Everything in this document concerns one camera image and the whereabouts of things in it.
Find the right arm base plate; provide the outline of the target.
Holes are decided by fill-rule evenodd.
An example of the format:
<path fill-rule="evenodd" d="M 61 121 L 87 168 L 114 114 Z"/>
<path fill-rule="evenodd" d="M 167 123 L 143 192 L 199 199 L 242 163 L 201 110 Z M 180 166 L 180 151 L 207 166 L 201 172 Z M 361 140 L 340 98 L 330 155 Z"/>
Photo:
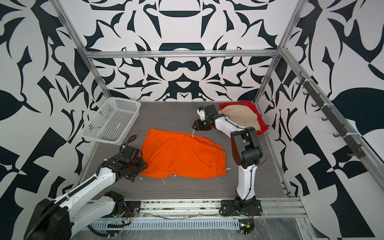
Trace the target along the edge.
<path fill-rule="evenodd" d="M 246 215 L 251 217 L 261 216 L 262 211 L 261 202 L 256 198 L 244 201 L 235 198 L 234 200 L 221 200 L 219 214 L 222 216 Z"/>

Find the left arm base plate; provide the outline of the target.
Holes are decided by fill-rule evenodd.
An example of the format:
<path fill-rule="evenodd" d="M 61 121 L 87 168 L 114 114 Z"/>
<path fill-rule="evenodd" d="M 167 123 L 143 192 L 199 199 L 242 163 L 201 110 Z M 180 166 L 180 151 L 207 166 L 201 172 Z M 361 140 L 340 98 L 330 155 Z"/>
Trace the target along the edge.
<path fill-rule="evenodd" d="M 141 201 L 119 201 L 115 205 L 114 215 L 122 218 L 137 216 L 141 211 Z"/>

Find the beige shorts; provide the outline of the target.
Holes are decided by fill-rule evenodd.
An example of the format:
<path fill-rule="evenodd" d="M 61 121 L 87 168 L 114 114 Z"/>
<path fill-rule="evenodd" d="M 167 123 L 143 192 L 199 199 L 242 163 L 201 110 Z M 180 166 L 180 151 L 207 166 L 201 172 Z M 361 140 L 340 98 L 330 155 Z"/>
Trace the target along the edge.
<path fill-rule="evenodd" d="M 245 128 L 253 127 L 256 131 L 262 129 L 258 116 L 247 106 L 229 105 L 219 110 L 218 113 L 225 115 L 230 121 L 238 126 Z"/>

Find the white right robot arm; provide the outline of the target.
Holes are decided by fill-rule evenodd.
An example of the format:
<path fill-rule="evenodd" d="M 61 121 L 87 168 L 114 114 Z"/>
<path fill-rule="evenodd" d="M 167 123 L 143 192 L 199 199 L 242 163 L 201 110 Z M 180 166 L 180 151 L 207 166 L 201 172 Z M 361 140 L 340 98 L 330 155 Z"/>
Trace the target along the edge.
<path fill-rule="evenodd" d="M 199 119 L 193 124 L 195 131 L 216 129 L 231 139 L 232 156 L 238 166 L 239 180 L 235 206 L 247 209 L 255 205 L 256 170 L 263 157 L 258 139 L 258 116 L 248 107 L 229 105 L 217 110 L 214 105 L 199 107 Z"/>

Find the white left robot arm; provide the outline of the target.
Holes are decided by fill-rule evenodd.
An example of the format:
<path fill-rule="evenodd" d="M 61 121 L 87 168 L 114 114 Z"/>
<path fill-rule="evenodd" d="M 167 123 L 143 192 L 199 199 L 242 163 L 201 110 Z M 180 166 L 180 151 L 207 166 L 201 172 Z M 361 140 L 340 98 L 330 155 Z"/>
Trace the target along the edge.
<path fill-rule="evenodd" d="M 134 182 L 147 168 L 140 149 L 124 144 L 112 158 L 104 160 L 87 180 L 53 200 L 44 199 L 34 209 L 25 240 L 69 240 L 101 217 L 120 217 L 125 198 L 109 191 L 93 203 L 102 190 L 125 178 Z"/>

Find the orange shorts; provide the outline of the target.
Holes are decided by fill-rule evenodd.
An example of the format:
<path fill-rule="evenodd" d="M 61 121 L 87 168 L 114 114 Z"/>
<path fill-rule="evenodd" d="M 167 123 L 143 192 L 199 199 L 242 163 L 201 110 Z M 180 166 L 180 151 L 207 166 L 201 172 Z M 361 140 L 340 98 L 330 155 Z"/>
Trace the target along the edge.
<path fill-rule="evenodd" d="M 150 129 L 141 151 L 148 165 L 142 176 L 211 179 L 226 174 L 226 152 L 201 136 Z"/>

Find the red shorts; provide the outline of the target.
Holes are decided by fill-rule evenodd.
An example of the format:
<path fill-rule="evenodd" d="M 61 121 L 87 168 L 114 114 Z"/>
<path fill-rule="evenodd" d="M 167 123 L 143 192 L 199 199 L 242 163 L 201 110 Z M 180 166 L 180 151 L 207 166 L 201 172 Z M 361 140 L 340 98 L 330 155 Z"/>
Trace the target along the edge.
<path fill-rule="evenodd" d="M 269 129 L 267 127 L 267 125 L 265 124 L 264 120 L 262 119 L 262 116 L 259 113 L 259 111 L 257 110 L 256 106 L 252 102 L 245 101 L 245 102 L 222 103 L 222 104 L 220 104 L 220 110 L 223 109 L 226 106 L 229 106 L 229 105 L 243 105 L 243 106 L 247 106 L 254 113 L 256 113 L 256 115 L 258 116 L 259 123 L 260 123 L 261 128 L 262 128 L 260 131 L 256 131 L 257 135 L 262 135 L 263 133 L 265 133 Z"/>

